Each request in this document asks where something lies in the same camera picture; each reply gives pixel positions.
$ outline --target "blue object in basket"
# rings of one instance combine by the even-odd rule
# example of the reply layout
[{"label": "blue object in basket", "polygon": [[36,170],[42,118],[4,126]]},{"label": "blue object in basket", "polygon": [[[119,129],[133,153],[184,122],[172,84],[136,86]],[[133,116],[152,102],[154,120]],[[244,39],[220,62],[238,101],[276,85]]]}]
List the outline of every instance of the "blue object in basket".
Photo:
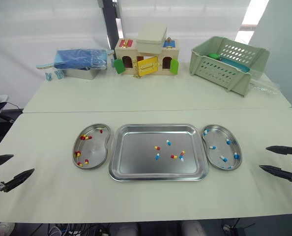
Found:
[{"label": "blue object in basket", "polygon": [[57,69],[106,69],[107,52],[102,49],[58,50],[54,67]]},{"label": "blue object in basket", "polygon": [[231,66],[234,66],[235,68],[241,70],[242,72],[246,73],[246,72],[249,72],[250,71],[250,68],[245,66],[245,65],[242,65],[238,62],[235,62],[233,60],[229,60],[227,58],[223,58],[223,57],[220,57],[220,61],[225,63],[225,64],[228,64],[228,65],[231,65]]}]

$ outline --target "small blue clip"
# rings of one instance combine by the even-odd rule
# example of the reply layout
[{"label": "small blue clip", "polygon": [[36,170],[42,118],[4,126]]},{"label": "small blue clip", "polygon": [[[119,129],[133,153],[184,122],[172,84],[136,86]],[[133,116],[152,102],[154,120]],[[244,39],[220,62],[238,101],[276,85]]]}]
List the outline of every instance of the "small blue clip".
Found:
[{"label": "small blue clip", "polygon": [[46,73],[46,80],[51,81],[52,80],[52,73]]},{"label": "small blue clip", "polygon": [[56,74],[56,76],[59,80],[64,78],[64,73],[62,70],[56,70],[54,73]]}]

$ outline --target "green object in basket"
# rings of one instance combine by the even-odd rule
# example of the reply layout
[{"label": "green object in basket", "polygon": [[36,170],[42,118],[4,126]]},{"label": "green object in basket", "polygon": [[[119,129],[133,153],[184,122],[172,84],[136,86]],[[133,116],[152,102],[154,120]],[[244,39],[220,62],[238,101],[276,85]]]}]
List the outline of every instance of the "green object in basket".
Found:
[{"label": "green object in basket", "polygon": [[220,55],[217,54],[217,53],[210,53],[208,56],[209,56],[210,58],[215,59],[215,60],[220,60]]}]

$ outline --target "plastic basket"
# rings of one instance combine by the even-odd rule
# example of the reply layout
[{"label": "plastic basket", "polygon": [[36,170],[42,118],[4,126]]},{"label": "plastic basket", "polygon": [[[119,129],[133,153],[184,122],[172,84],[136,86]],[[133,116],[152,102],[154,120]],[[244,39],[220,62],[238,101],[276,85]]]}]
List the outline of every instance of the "plastic basket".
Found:
[{"label": "plastic basket", "polygon": [[[208,57],[217,53],[221,57],[236,61],[250,68],[247,73],[219,60]],[[192,49],[190,62],[191,75],[198,75],[218,85],[245,95],[251,78],[258,79],[264,72],[269,51],[234,42],[224,37],[212,37]]]}]

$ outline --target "blue towel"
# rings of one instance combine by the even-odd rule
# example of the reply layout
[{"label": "blue towel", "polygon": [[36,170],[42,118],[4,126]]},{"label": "blue towel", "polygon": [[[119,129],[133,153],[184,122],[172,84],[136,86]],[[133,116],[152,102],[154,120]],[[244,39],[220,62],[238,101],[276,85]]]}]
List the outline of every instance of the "blue towel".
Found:
[{"label": "blue towel", "polygon": [[57,69],[106,69],[107,52],[102,49],[58,50],[54,67]]}]

